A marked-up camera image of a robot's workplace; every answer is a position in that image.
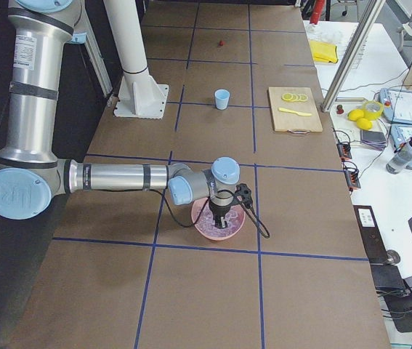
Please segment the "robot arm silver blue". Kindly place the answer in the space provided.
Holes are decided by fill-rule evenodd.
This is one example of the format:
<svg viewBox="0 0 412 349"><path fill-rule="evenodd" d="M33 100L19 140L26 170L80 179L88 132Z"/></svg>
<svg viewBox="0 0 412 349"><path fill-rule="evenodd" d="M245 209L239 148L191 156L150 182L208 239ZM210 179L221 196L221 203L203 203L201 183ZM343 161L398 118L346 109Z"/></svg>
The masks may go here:
<svg viewBox="0 0 412 349"><path fill-rule="evenodd" d="M0 215L25 220L60 194L78 190L168 189L176 205L203 201L217 228L239 204L240 168L231 158L194 172L184 164L80 164L52 152L63 48L83 42L95 57L97 42L83 1L11 1L15 53L9 85L9 124L0 150Z"/></svg>

